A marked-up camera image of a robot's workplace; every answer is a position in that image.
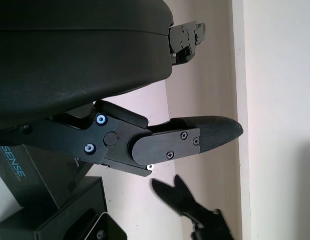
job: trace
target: silver screw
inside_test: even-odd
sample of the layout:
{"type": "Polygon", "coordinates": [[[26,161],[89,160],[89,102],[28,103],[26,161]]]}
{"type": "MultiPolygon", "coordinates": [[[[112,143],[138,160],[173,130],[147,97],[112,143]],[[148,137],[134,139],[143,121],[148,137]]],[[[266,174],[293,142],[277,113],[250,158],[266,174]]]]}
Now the silver screw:
{"type": "Polygon", "coordinates": [[[94,152],[95,146],[93,144],[89,143],[89,144],[85,145],[84,150],[85,150],[85,153],[91,154],[94,152]]]}
{"type": "Polygon", "coordinates": [[[174,157],[174,152],[173,152],[173,151],[169,151],[169,152],[166,154],[166,158],[167,158],[168,160],[171,160],[173,157],[174,157]]]}
{"type": "Polygon", "coordinates": [[[97,232],[97,239],[102,240],[103,238],[104,238],[104,232],[103,231],[97,232]]]}
{"type": "Polygon", "coordinates": [[[96,121],[98,124],[102,125],[106,122],[106,116],[101,114],[101,115],[97,116],[96,121]]]}
{"type": "Polygon", "coordinates": [[[181,135],[180,135],[180,138],[181,138],[182,140],[185,140],[187,137],[188,137],[188,134],[187,134],[186,131],[183,131],[183,132],[181,133],[181,135]]]}
{"type": "Polygon", "coordinates": [[[195,137],[193,140],[193,144],[196,146],[199,145],[199,138],[195,137]]]}
{"type": "Polygon", "coordinates": [[[154,169],[155,165],[150,164],[147,166],[147,170],[151,171],[152,169],[154,169]]]}

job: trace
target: black screw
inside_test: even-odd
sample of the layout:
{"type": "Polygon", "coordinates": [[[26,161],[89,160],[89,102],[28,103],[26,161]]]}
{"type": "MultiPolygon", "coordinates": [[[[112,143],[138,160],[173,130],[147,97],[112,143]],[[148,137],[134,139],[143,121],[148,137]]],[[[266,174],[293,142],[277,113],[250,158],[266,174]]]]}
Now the black screw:
{"type": "Polygon", "coordinates": [[[20,127],[20,131],[23,133],[23,134],[31,134],[31,132],[33,131],[33,127],[30,126],[30,125],[24,125],[24,126],[21,126],[20,127]]]}
{"type": "Polygon", "coordinates": [[[92,143],[89,143],[89,144],[85,145],[84,152],[87,155],[92,155],[96,152],[96,146],[93,145],[92,143]]]}
{"type": "Polygon", "coordinates": [[[97,232],[97,239],[102,240],[104,238],[104,231],[97,232]]]}
{"type": "Polygon", "coordinates": [[[188,134],[187,134],[187,132],[185,132],[185,131],[183,131],[183,132],[181,133],[181,135],[180,135],[180,138],[181,138],[182,140],[185,140],[187,137],[188,137],[188,134]]]}
{"type": "Polygon", "coordinates": [[[195,137],[193,140],[193,144],[196,146],[199,145],[199,138],[195,137]]]}
{"type": "Polygon", "coordinates": [[[105,115],[100,114],[100,115],[98,115],[98,116],[96,117],[96,123],[97,123],[97,125],[99,125],[99,126],[104,126],[104,125],[106,125],[106,124],[107,124],[107,121],[108,121],[108,119],[107,119],[107,116],[105,116],[105,115]]]}
{"type": "Polygon", "coordinates": [[[166,158],[167,158],[168,160],[171,160],[173,157],[174,157],[174,152],[173,152],[173,151],[169,151],[169,152],[166,154],[166,158]]]}

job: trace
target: black box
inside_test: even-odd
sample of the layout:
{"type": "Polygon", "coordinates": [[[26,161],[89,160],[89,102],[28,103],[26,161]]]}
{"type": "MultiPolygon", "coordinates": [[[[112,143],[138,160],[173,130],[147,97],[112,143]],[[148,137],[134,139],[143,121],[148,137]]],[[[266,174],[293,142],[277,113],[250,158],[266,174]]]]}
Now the black box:
{"type": "Polygon", "coordinates": [[[74,240],[106,211],[102,179],[85,177],[55,214],[24,208],[0,222],[0,240],[74,240]]]}
{"type": "Polygon", "coordinates": [[[0,146],[0,177],[22,207],[62,207],[92,164],[26,145],[0,146]]]}

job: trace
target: black metal bracket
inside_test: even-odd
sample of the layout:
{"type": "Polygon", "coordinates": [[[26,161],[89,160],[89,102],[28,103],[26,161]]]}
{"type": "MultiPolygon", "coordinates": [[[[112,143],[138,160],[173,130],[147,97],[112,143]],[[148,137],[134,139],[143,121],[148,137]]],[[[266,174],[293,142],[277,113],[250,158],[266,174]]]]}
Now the black metal bracket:
{"type": "Polygon", "coordinates": [[[145,136],[135,143],[132,156],[136,163],[149,165],[199,154],[200,146],[195,143],[199,136],[199,128],[145,136]]]}
{"type": "Polygon", "coordinates": [[[205,24],[197,24],[196,21],[170,28],[169,44],[173,66],[193,59],[196,46],[205,39],[205,32],[205,24]]]}
{"type": "Polygon", "coordinates": [[[167,126],[148,128],[145,117],[100,100],[84,118],[62,113],[0,131],[0,145],[30,145],[145,177],[149,165],[200,152],[192,142],[199,129],[184,130],[189,137],[182,140],[179,129],[168,126],[167,131],[167,126]],[[167,149],[173,157],[165,157],[167,149]]]}

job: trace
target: black mounting arm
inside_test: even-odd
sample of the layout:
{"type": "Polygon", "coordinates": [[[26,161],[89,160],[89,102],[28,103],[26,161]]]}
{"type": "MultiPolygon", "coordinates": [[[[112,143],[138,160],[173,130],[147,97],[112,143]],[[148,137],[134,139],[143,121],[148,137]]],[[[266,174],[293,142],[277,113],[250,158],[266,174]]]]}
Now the black mounting arm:
{"type": "Polygon", "coordinates": [[[205,39],[206,25],[196,21],[174,26],[169,31],[172,64],[185,64],[195,56],[196,46],[205,39]]]}
{"type": "Polygon", "coordinates": [[[2,130],[0,145],[26,144],[145,177],[153,164],[208,151],[241,134],[239,123],[220,116],[148,127],[145,117],[100,100],[84,118],[62,113],[2,130]]]}

